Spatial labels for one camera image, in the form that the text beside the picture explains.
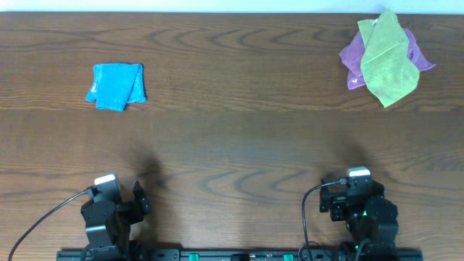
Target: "blue cloth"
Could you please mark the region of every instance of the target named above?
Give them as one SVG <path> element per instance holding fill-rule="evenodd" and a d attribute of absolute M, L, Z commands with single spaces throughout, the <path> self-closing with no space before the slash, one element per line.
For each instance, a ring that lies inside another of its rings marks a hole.
<path fill-rule="evenodd" d="M 97 109 L 124 110 L 128 103 L 146 101 L 142 65 L 94 65 L 94 84 L 86 97 Z"/>

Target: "wooden tabletop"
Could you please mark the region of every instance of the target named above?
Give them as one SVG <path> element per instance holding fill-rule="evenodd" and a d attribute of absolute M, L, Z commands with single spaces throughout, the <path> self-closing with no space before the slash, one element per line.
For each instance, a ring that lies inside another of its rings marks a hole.
<path fill-rule="evenodd" d="M 0 14 L 0 260 L 43 214 L 106 173 L 135 180 L 154 213 L 135 239 L 188 248 L 296 248 L 303 193 L 368 166 L 399 208 L 397 244 L 464 255 L 464 16 L 400 15 L 437 66 L 384 109 L 348 91 L 338 53 L 371 14 Z M 148 98 L 85 101 L 95 64 L 144 65 Z M 76 199 L 14 260 L 87 245 Z M 307 205 L 310 239 L 343 223 Z"/>

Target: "wooden table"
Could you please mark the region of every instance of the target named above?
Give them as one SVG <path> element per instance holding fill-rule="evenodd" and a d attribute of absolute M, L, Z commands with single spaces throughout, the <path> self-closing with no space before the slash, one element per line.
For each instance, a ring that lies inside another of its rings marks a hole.
<path fill-rule="evenodd" d="M 199 248 L 299 248 L 303 193 L 366 165 L 399 208 L 402 247 L 464 254 L 464 17 L 400 15 L 437 66 L 384 109 L 348 91 L 338 53 L 371 14 L 0 14 L 0 260 L 43 214 L 115 172 L 154 213 L 143 240 Z M 148 102 L 123 113 L 84 100 L 93 65 L 144 64 Z M 87 244 L 81 197 L 15 260 Z M 343 223 L 308 203 L 310 239 Z"/>

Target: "green cloth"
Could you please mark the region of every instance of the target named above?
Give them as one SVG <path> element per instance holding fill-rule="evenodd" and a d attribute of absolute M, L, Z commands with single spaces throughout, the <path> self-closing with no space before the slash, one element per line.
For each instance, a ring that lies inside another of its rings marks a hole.
<path fill-rule="evenodd" d="M 419 69 L 407 58 L 409 40 L 390 9 L 376 22 L 357 24 L 365 46 L 362 75 L 369 91 L 388 107 L 413 91 L 419 81 Z"/>

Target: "green connector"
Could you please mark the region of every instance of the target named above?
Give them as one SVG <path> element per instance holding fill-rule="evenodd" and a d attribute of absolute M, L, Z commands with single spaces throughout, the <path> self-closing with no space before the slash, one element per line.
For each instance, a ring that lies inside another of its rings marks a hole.
<path fill-rule="evenodd" d="M 189 254 L 188 261 L 199 261 L 200 255 L 199 254 Z"/>
<path fill-rule="evenodd" d="M 283 256 L 283 261 L 293 261 L 293 255 L 292 254 L 285 254 Z"/>

